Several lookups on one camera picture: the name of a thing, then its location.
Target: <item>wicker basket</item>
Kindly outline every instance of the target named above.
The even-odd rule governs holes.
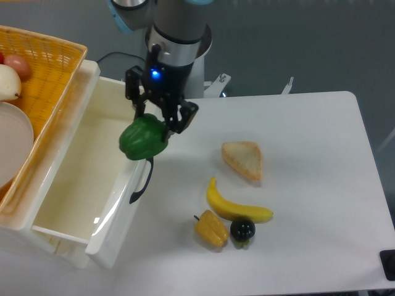
[[[9,103],[26,113],[35,137],[31,153],[13,182],[0,189],[1,211],[34,162],[40,142],[45,139],[87,48],[52,36],[0,26],[0,52],[5,56],[23,56],[30,64],[32,75],[22,83],[22,98]]]

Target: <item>drawer handle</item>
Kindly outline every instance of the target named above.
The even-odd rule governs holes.
[[[142,196],[142,194],[145,192],[145,190],[147,189],[149,180],[151,179],[152,171],[154,169],[154,157],[147,158],[147,162],[149,162],[151,164],[151,168],[149,169],[149,174],[148,174],[148,177],[147,177],[146,184],[144,185],[142,190],[140,190],[138,192],[134,192],[134,193],[131,194],[130,200],[129,200],[129,204],[132,204],[133,202],[138,200]]]

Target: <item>bread slice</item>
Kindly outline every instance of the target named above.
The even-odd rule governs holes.
[[[262,153],[255,142],[226,142],[221,147],[222,158],[242,176],[261,180]]]

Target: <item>green bell pepper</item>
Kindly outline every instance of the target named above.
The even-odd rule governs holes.
[[[131,160],[141,160],[161,153],[167,147],[162,142],[166,126],[155,115],[145,113],[126,128],[119,138],[119,149]]]

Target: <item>white cabinet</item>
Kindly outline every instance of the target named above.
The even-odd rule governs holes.
[[[36,247],[77,267],[89,257],[112,267],[139,202],[130,204],[131,194],[151,170],[118,148],[134,116],[124,94],[124,83],[83,62],[37,165],[0,213],[0,247]]]

